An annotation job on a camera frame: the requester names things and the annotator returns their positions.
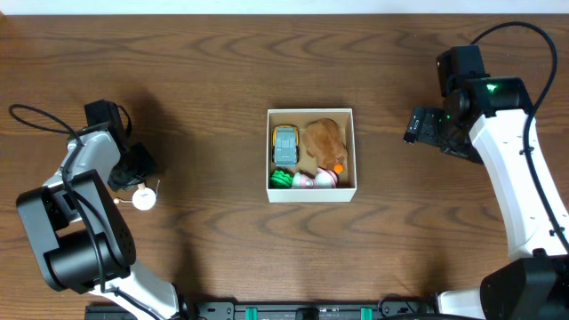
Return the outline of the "white wooden yo-yo toy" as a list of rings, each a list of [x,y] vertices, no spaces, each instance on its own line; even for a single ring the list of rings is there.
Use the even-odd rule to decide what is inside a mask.
[[[114,204],[131,204],[139,211],[148,211],[152,209],[158,200],[160,180],[157,181],[154,188],[147,186],[145,182],[137,184],[137,189],[132,194],[130,200],[119,197],[113,199]]]

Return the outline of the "brown plush toy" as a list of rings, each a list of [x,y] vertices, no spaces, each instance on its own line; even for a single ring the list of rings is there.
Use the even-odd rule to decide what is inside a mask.
[[[302,135],[307,155],[314,158],[317,166],[342,173],[348,151],[344,145],[341,128],[330,118],[321,118],[309,124]]]

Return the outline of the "pink duck toy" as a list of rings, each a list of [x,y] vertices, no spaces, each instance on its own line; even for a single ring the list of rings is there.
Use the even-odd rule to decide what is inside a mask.
[[[339,178],[334,171],[317,168],[317,174],[310,177],[307,174],[297,172],[293,176],[292,188],[337,188]]]

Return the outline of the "white cardboard box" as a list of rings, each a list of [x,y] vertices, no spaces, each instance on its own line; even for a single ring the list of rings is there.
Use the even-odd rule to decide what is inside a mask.
[[[348,151],[344,171],[339,174],[337,188],[279,189],[270,185],[269,178],[278,167],[272,162],[272,132],[280,124],[295,125],[304,133],[306,126],[320,118],[330,118],[340,127],[341,138]],[[357,158],[354,121],[351,108],[297,108],[269,109],[267,111],[266,182],[268,200],[271,203],[295,202],[350,202],[357,192]]]

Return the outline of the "grey yellow toy truck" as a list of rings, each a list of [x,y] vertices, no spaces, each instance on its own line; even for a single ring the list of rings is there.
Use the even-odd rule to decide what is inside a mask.
[[[299,130],[293,125],[278,125],[272,132],[272,162],[294,167],[299,162]]]

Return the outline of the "green ball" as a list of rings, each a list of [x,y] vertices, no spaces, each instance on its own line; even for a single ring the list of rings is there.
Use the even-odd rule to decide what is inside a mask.
[[[272,188],[288,189],[292,187],[293,176],[286,171],[274,170],[269,178]]]

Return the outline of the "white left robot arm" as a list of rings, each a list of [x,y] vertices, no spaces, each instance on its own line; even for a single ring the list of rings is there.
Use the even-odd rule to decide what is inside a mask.
[[[121,153],[110,123],[68,141],[60,169],[16,200],[18,214],[45,282],[112,300],[137,319],[184,319],[173,284],[136,258],[132,233],[106,183]]]

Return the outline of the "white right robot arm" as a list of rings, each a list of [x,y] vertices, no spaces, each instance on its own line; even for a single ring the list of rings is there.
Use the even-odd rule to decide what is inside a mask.
[[[476,289],[439,293],[438,313],[566,319],[568,211],[542,154],[523,81],[471,78],[444,97],[442,108],[414,109],[404,140],[485,167],[500,206],[510,262]]]

